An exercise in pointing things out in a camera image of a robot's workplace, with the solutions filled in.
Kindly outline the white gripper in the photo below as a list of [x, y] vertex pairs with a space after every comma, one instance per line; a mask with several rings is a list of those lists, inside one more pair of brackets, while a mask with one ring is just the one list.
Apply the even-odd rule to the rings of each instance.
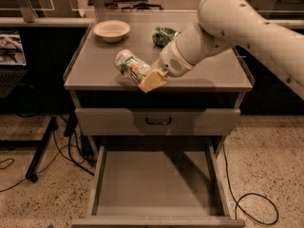
[[158, 66], [139, 84], [144, 93], [166, 84], [169, 77], [181, 77], [197, 64], [230, 49], [232, 43], [208, 34], [198, 23], [192, 24], [167, 44], [160, 53]]

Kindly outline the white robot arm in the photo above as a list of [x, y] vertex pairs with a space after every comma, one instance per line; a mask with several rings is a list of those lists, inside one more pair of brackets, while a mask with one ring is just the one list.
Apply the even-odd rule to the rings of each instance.
[[200, 0], [198, 21], [175, 37], [143, 77], [149, 92], [202, 60], [240, 46], [304, 99], [304, 35], [260, 16], [245, 0]]

